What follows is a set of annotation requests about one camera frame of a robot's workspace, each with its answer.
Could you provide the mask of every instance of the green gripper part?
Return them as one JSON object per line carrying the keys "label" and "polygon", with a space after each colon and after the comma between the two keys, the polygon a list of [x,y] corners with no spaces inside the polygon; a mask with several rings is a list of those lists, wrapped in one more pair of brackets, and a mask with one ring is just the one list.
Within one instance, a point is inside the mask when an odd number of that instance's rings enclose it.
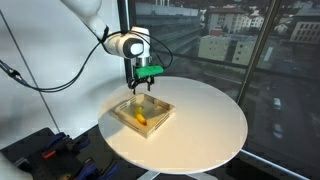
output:
{"label": "green gripper part", "polygon": [[136,69],[138,78],[161,74],[163,73],[163,68],[161,66],[146,66]]}

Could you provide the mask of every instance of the yellow object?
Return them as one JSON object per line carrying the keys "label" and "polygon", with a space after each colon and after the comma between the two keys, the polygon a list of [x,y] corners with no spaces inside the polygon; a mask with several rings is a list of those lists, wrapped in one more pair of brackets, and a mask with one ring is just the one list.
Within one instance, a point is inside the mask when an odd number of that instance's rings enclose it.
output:
{"label": "yellow object", "polygon": [[136,115],[136,119],[139,121],[139,123],[144,125],[144,126],[146,126],[147,125],[147,121],[142,115],[142,110],[143,110],[143,107],[142,106],[138,106],[135,109],[134,114]]}

